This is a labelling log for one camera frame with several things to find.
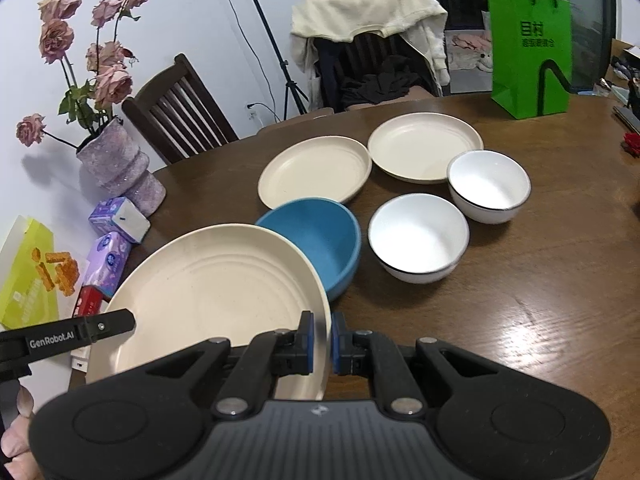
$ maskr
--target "red box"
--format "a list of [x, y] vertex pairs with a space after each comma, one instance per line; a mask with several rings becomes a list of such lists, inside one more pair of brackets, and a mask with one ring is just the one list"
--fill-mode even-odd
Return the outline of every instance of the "red box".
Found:
[[86, 285], [80, 289], [73, 317], [95, 316], [100, 314], [104, 295], [94, 286]]

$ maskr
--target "blue bowl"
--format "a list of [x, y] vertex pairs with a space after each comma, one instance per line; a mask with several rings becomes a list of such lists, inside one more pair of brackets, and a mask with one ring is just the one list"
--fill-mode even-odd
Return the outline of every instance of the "blue bowl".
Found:
[[349, 286], [360, 259], [360, 226], [345, 206], [301, 198], [269, 211], [256, 223], [293, 242], [316, 268], [329, 301]]

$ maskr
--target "power cord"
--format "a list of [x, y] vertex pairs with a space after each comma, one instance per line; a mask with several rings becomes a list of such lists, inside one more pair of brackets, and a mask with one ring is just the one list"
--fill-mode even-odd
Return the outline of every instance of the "power cord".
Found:
[[264, 72], [264, 68], [262, 66], [262, 63], [260, 62], [260, 58], [255, 53], [255, 50], [251, 46], [251, 43], [249, 43], [249, 40], [247, 39], [247, 36], [244, 33], [244, 30], [242, 29], [242, 25], [240, 25], [240, 19], [238, 18], [238, 13], [236, 12], [236, 8], [234, 7], [233, 2], [231, 0], [228, 0], [228, 1], [229, 1], [229, 5], [231, 6], [231, 10], [234, 12], [234, 16], [236, 17], [236, 23], [238, 24], [238, 28], [240, 29], [240, 33], [242, 34], [242, 37], [246, 41], [246, 44], [249, 46], [249, 49], [251, 50], [252, 54], [254, 54], [255, 59], [258, 61], [258, 65], [260, 66], [260, 71], [262, 72], [262, 75], [264, 76], [264, 80], [267, 82], [267, 88], [269, 89], [269, 95], [271, 96], [271, 102], [273, 103], [273, 108], [275, 109], [275, 107], [276, 107], [276, 99], [274, 99], [273, 92], [271, 91], [271, 83], [269, 83], [269, 79], [267, 78], [267, 75]]
[[266, 104], [264, 104], [264, 103], [251, 103], [250, 105], [247, 105], [246, 107], [247, 107], [247, 108], [249, 108], [249, 110], [250, 110], [250, 109], [251, 109], [251, 108], [253, 108], [255, 105], [264, 106], [265, 108], [267, 108], [267, 110], [268, 110], [268, 111], [270, 111], [270, 112], [273, 114], [273, 116], [275, 117], [275, 119], [276, 119], [276, 122], [277, 122], [277, 123], [280, 123], [280, 122], [281, 122], [281, 121], [280, 121], [280, 118], [277, 116], [276, 112], [274, 112], [273, 110], [271, 110], [271, 108], [269, 108], [269, 107], [268, 107]]

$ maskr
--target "beige plate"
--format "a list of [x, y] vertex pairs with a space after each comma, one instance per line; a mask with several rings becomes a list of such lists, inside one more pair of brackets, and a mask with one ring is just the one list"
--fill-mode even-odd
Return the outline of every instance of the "beige plate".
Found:
[[316, 137], [287, 148], [262, 172], [258, 195], [274, 209], [298, 198], [347, 202], [371, 173], [367, 149], [349, 137]]
[[460, 153], [482, 150], [478, 132], [443, 114], [407, 114], [380, 124], [369, 137], [369, 153], [386, 173], [416, 184], [446, 182], [447, 166]]
[[188, 233], [146, 259], [107, 312], [128, 308], [131, 335], [92, 346], [87, 381], [97, 381], [215, 336], [246, 345], [258, 333], [297, 328], [314, 313], [314, 372], [280, 379], [280, 399], [321, 399], [329, 365], [331, 314], [318, 274], [279, 234], [246, 224]]

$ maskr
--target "red object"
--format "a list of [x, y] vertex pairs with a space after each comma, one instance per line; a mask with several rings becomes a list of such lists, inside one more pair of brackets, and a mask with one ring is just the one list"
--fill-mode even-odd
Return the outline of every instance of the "red object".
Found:
[[625, 149], [634, 156], [640, 156], [640, 135], [629, 132], [625, 134]]
[[103, 299], [104, 295], [97, 288], [90, 285], [84, 286], [80, 289], [73, 317], [95, 316], [99, 314]]

